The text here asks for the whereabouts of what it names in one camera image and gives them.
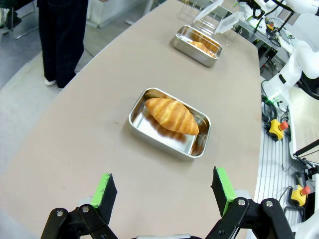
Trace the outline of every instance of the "gray desk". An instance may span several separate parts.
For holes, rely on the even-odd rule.
[[[254,195],[261,133],[257,49],[238,37],[213,68],[204,67],[171,46],[183,25],[180,9],[168,0],[100,52],[55,99],[0,177],[2,209],[37,236],[53,208],[73,210],[108,172],[118,189],[110,223],[118,238],[205,237],[220,219],[210,188],[214,165],[226,168],[235,189]],[[180,161],[130,134],[129,112],[148,87],[210,117],[201,158]]]

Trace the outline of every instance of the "metal tray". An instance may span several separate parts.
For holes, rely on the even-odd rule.
[[[145,107],[146,100],[158,97],[173,99],[185,105],[198,124],[199,134],[182,134],[162,127]],[[141,94],[129,115],[129,122],[135,135],[182,159],[202,156],[210,133],[210,120],[206,115],[157,88],[148,88]]]
[[[191,44],[192,41],[203,43],[213,56]],[[214,65],[222,50],[217,41],[189,25],[185,25],[178,30],[173,40],[173,46],[207,67]]]

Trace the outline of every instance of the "shoe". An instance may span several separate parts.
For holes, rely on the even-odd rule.
[[[56,83],[56,80],[48,81],[47,79],[45,79],[45,80],[44,80],[44,83],[45,83],[47,86],[53,86],[53,85]]]

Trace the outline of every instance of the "screw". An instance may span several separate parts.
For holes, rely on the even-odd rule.
[[[239,199],[239,200],[238,200],[238,204],[239,204],[240,206],[244,206],[246,203],[245,203],[245,200]]]
[[[266,202],[266,206],[267,206],[267,207],[272,207],[272,206],[273,206],[273,203],[272,203],[271,201],[267,201],[267,202]]]
[[[89,208],[87,206],[82,208],[82,212],[87,213],[89,211]]]
[[[56,215],[57,215],[58,217],[60,217],[60,216],[63,215],[63,212],[62,212],[62,211],[58,211]]]

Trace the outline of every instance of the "floor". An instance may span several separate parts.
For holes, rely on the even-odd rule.
[[[143,15],[145,3],[118,16],[103,28],[87,24],[85,51],[76,71],[80,71],[129,25],[126,20],[137,21]],[[32,10],[32,5],[21,9],[20,15]],[[23,19],[15,28],[15,36],[37,24],[37,12]],[[60,90],[44,84],[41,44],[38,30],[13,40],[11,33],[0,29],[0,174],[19,149],[28,132],[52,103]],[[34,239],[22,225],[0,210],[0,239]]]

